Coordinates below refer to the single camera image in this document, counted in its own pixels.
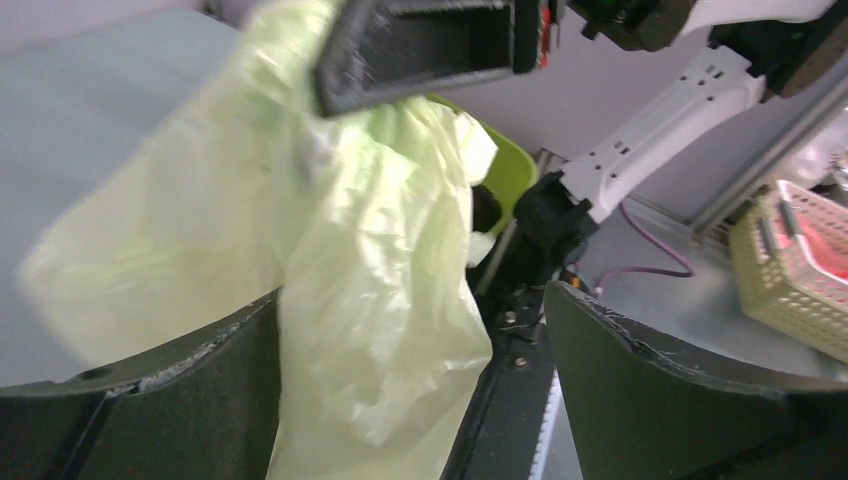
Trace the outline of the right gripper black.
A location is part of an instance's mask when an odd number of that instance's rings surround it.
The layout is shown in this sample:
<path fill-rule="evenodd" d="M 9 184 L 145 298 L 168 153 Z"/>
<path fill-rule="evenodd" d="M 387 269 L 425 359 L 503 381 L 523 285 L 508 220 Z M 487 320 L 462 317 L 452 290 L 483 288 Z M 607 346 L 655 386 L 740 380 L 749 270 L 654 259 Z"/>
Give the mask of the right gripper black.
<path fill-rule="evenodd" d="M 348 1 L 313 70 L 328 118 L 544 68 L 560 0 Z"/>

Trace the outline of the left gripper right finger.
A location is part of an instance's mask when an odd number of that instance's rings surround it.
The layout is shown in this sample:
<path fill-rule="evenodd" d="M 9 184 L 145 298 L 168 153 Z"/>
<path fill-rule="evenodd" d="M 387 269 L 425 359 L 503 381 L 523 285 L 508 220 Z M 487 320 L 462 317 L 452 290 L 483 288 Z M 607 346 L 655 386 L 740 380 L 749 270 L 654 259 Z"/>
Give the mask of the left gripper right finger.
<path fill-rule="evenodd" d="M 843 479 L 847 386 L 734 360 L 563 282 L 544 314 L 587 479 Z"/>

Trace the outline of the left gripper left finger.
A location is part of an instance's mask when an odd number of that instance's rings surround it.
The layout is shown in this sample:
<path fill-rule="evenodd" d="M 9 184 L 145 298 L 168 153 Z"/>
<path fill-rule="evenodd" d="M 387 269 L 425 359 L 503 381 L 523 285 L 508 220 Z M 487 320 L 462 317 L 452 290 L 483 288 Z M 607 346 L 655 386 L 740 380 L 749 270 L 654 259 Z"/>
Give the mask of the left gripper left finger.
<path fill-rule="evenodd" d="M 276 297 L 70 380 L 1 391 L 5 479 L 262 479 L 278 425 Z"/>

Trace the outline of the pale green plastic bag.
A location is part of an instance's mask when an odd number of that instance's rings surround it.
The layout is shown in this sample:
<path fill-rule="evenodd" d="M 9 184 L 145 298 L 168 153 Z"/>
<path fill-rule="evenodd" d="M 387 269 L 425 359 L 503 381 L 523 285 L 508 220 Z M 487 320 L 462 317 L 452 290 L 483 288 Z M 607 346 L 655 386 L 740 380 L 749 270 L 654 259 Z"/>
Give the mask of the pale green plastic bag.
<path fill-rule="evenodd" d="M 497 148 L 413 97 L 319 117 L 337 1 L 257 9 L 221 72 L 45 231 L 22 290 L 109 362 L 278 292 L 273 479 L 436 479 L 491 341 L 465 278 Z"/>

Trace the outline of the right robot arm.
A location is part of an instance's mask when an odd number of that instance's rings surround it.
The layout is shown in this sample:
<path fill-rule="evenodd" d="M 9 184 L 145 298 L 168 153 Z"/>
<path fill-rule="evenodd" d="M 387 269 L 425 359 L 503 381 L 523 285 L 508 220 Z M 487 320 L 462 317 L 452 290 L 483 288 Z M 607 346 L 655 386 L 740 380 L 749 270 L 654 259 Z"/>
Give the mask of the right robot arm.
<path fill-rule="evenodd" d="M 678 77 L 583 156 L 517 200 L 515 232 L 473 276 L 487 307 L 546 284 L 645 179 L 723 122 L 818 80 L 847 45 L 843 1 L 347 1 L 313 71 L 322 116 L 542 68 L 566 11 L 586 38 L 656 52 L 707 42 Z"/>

